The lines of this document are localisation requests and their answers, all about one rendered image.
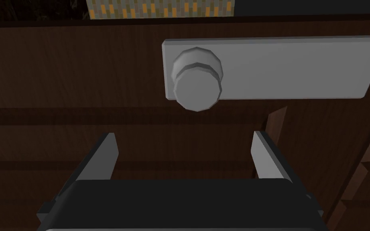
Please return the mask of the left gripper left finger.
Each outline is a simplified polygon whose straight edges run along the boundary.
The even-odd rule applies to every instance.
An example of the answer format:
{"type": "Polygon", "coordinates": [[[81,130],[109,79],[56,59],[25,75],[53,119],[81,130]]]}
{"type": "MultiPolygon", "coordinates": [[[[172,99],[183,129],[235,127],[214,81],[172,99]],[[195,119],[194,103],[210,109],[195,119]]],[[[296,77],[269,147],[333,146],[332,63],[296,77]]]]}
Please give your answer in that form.
{"type": "Polygon", "coordinates": [[[77,180],[109,180],[118,159],[119,150],[114,133],[104,133],[72,172],[58,196],[77,180]]]}

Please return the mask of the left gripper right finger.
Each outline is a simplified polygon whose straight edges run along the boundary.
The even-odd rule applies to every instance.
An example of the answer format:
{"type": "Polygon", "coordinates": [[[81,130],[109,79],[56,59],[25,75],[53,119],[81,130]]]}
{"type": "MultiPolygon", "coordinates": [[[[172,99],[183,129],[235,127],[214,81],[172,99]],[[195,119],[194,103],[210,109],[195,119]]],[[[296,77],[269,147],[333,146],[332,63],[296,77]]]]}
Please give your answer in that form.
{"type": "Polygon", "coordinates": [[[293,184],[301,183],[285,156],[265,131],[254,132],[251,155],[259,178],[283,178],[293,184]]]}

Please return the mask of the dark brown wooden door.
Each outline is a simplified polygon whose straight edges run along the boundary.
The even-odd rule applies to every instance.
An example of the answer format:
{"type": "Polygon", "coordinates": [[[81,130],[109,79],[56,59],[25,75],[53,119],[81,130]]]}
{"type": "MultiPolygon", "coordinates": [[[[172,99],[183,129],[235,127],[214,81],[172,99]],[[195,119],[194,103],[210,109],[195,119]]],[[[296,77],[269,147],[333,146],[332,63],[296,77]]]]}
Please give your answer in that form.
{"type": "Polygon", "coordinates": [[[165,97],[165,39],[370,35],[370,20],[251,18],[0,24],[0,231],[35,231],[36,213],[105,132],[116,179],[250,178],[254,130],[278,147],[335,230],[370,229],[370,87],[357,100],[165,97]]]}

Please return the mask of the grey knob backplate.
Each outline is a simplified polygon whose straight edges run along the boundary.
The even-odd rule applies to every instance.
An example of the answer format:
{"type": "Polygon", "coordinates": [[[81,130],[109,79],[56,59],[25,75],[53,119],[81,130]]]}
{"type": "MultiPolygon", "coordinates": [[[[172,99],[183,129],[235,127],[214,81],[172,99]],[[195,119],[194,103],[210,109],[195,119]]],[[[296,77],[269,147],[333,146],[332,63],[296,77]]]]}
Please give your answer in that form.
{"type": "Polygon", "coordinates": [[[167,39],[165,95],[184,50],[200,47],[221,61],[220,99],[359,99],[370,85],[370,36],[167,39]]]}

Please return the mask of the grey round door knob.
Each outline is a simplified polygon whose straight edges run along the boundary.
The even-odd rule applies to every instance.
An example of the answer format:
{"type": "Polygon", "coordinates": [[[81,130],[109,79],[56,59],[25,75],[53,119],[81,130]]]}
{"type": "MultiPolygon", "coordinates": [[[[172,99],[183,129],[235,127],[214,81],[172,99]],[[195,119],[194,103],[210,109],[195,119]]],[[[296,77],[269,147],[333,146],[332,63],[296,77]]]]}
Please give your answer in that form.
{"type": "Polygon", "coordinates": [[[190,111],[210,109],[222,93],[223,75],[222,63],[211,50],[184,50],[174,60],[171,73],[176,101],[190,111]]]}

